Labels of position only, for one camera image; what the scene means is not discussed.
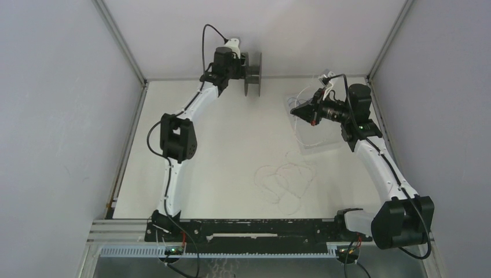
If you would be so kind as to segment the dark grey perforated spool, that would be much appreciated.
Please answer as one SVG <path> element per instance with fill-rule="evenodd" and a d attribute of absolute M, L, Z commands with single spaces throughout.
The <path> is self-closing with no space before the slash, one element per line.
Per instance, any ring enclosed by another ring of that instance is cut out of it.
<path fill-rule="evenodd" d="M 250 55 L 244 52 L 244 95 L 248 96 L 249 87 L 256 86 L 258 97 L 261 96 L 262 83 L 262 53 L 257 52 Z"/>

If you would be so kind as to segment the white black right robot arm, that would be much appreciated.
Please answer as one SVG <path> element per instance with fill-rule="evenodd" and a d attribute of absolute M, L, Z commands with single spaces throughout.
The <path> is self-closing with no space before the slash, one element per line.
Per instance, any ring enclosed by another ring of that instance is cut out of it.
<path fill-rule="evenodd" d="M 421 244 L 430 247 L 434 203 L 429 196 L 419 194 L 395 165 L 380 129 L 370 117 L 370 88 L 352 84 L 343 101 L 325 96 L 327 91 L 318 89 L 290 114 L 312 126 L 323 119 L 340 123 L 343 140 L 365 166 L 381 201 L 376 213 L 361 208 L 339 211 L 335 235 L 349 241 L 359 233 L 373 238 L 382 250 Z"/>

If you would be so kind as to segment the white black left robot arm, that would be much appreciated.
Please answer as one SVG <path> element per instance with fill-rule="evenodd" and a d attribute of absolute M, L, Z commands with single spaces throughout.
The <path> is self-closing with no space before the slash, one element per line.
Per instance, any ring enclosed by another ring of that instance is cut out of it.
<path fill-rule="evenodd" d="M 163 114 L 157 123 L 160 126 L 160 152 L 157 156 L 167 162 L 167 181 L 156 212 L 165 216 L 166 220 L 159 225 L 158 232 L 168 242 L 177 240 L 181 234 L 178 223 L 181 205 L 177 200 L 177 190 L 185 166 L 198 149 L 195 121 L 207 106 L 221 96 L 229 81 L 246 80 L 250 66 L 248 52 L 227 46 L 216 48 L 213 62 L 205 68 L 194 95 L 175 113 Z"/>

